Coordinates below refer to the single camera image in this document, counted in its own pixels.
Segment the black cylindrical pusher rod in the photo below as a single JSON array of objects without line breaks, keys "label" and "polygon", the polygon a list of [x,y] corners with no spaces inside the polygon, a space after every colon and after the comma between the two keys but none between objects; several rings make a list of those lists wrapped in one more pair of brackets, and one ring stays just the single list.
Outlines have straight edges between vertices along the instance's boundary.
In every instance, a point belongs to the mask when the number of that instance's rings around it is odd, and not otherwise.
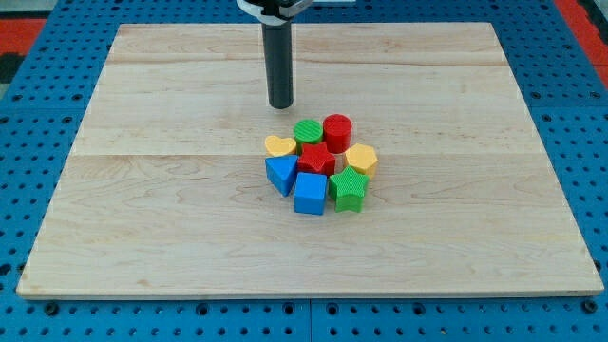
[{"label": "black cylindrical pusher rod", "polygon": [[271,107],[285,109],[294,101],[292,23],[262,25],[267,94]]}]

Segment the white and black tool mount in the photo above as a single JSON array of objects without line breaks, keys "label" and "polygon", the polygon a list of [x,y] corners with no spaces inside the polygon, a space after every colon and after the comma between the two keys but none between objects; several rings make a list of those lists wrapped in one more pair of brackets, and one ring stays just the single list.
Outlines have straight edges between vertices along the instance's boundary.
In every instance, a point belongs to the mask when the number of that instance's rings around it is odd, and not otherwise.
[{"label": "white and black tool mount", "polygon": [[237,6],[265,25],[283,25],[307,9],[313,0],[237,0]]}]

